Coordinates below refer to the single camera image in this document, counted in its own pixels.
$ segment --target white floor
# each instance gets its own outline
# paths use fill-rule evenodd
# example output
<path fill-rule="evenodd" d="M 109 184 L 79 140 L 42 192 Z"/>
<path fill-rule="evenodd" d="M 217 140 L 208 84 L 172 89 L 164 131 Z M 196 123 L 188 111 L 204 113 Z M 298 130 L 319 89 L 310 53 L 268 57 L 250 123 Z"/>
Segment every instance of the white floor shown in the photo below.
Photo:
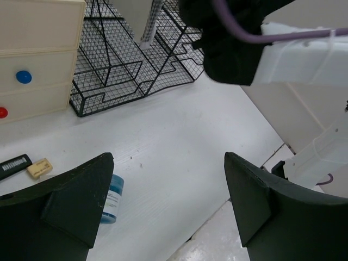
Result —
<path fill-rule="evenodd" d="M 168 261 L 250 261 L 227 201 Z"/>
<path fill-rule="evenodd" d="M 125 179 L 114 225 L 101 225 L 88 260 L 164 261 L 229 198 L 223 155 L 261 166 L 282 140 L 238 86 L 202 76 L 87 118 L 73 111 L 0 125 L 0 161 L 27 153 L 60 174 L 103 153 Z M 26 173 L 0 195 L 35 184 Z"/>

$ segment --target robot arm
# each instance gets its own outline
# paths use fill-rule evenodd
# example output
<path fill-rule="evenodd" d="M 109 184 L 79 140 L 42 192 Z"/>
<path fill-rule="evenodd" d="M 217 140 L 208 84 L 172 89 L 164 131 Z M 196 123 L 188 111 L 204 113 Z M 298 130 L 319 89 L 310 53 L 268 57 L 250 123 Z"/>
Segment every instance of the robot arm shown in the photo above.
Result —
<path fill-rule="evenodd" d="M 300 153 L 285 161 L 285 178 L 305 188 L 313 188 L 323 177 L 348 163 L 348 112 Z"/>

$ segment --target white surface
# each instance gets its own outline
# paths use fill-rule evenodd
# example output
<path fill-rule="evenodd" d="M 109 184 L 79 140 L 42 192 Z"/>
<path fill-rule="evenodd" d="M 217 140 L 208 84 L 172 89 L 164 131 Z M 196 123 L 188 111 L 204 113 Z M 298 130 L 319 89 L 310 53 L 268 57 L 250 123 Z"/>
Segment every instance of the white surface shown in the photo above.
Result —
<path fill-rule="evenodd" d="M 279 23 L 264 24 L 262 29 L 264 34 L 310 30 Z M 253 84 L 293 82 L 346 87 L 346 67 L 345 36 L 278 42 L 264 48 Z"/>
<path fill-rule="evenodd" d="M 294 154 L 291 152 L 289 147 L 284 144 L 269 160 L 266 161 L 263 166 L 270 173 L 272 168 L 277 165 L 281 160 L 292 158 Z"/>
<path fill-rule="evenodd" d="M 0 54 L 77 49 L 84 0 L 1 0 Z"/>
<path fill-rule="evenodd" d="M 101 225 L 88 260 L 167 260 L 229 198 L 223 157 L 261 166 L 282 140 L 242 89 L 205 75 L 192 85 L 79 119 L 70 109 L 0 125 L 0 161 L 46 157 L 54 174 L 103 153 L 125 180 L 120 212 Z M 1 194 L 33 181 L 20 173 Z"/>
<path fill-rule="evenodd" d="M 313 142 L 285 161 L 289 181 L 312 188 L 328 173 L 348 163 L 348 113 L 341 113 L 334 123 Z"/>
<path fill-rule="evenodd" d="M 0 92 L 29 91 L 53 84 L 69 84 L 75 68 L 77 51 L 0 57 Z M 33 79 L 22 84 L 19 71 L 30 72 Z"/>
<path fill-rule="evenodd" d="M 266 20 L 303 28 L 340 28 L 348 24 L 347 8 L 346 0 L 296 0 L 275 11 Z M 340 89 L 273 83 L 246 89 L 280 137 L 297 153 L 332 124 L 348 100 L 346 86 Z M 328 194 L 348 197 L 347 173 L 348 166 L 332 173 L 334 181 L 322 186 L 323 190 Z"/>
<path fill-rule="evenodd" d="M 227 201 L 168 261 L 249 261 Z"/>
<path fill-rule="evenodd" d="M 66 109 L 71 86 L 56 86 L 43 90 L 21 92 L 18 94 L 0 94 L 0 107 L 8 111 L 8 116 L 0 119 L 3 123 Z"/>
<path fill-rule="evenodd" d="M 315 186 L 315 187 L 312 188 L 312 190 L 314 190 L 314 191 L 316 191 L 316 192 L 320 192 L 320 193 L 324 193 L 324 194 L 325 194 L 325 192 L 323 191 L 323 189 L 321 188 L 321 186 Z"/>
<path fill-rule="evenodd" d="M 140 42 L 146 28 L 152 0 L 110 0 L 110 3 L 129 23 L 134 32 L 134 41 Z"/>

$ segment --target white cabinet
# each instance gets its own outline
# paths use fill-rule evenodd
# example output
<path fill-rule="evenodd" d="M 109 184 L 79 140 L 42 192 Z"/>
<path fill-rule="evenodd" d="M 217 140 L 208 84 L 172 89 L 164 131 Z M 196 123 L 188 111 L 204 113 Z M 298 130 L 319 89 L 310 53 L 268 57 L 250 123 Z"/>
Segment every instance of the white cabinet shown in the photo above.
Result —
<path fill-rule="evenodd" d="M 84 0 L 1 0 L 0 54 L 77 49 Z"/>
<path fill-rule="evenodd" d="M 1 119 L 0 117 L 0 123 L 66 109 L 70 90 L 71 85 L 69 84 L 44 90 L 0 96 L 0 115 L 2 111 L 7 114 L 5 118 Z"/>
<path fill-rule="evenodd" d="M 84 0 L 0 0 L 0 124 L 67 108 Z"/>
<path fill-rule="evenodd" d="M 67 84 L 73 75 L 76 51 L 0 57 L 0 92 L 29 91 L 54 84 Z M 29 83 L 21 83 L 18 73 L 26 71 Z"/>

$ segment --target wire mesh basket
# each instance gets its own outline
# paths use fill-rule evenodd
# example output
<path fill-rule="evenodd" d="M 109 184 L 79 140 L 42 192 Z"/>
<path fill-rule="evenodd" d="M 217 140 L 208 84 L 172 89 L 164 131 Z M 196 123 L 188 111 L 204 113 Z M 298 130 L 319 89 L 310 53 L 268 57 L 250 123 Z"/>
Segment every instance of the wire mesh basket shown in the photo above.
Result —
<path fill-rule="evenodd" d="M 70 104 L 84 117 L 194 82 L 203 72 L 203 53 L 191 44 L 200 35 L 179 18 L 176 0 L 168 0 L 151 47 L 141 50 L 111 4 L 87 1 Z"/>

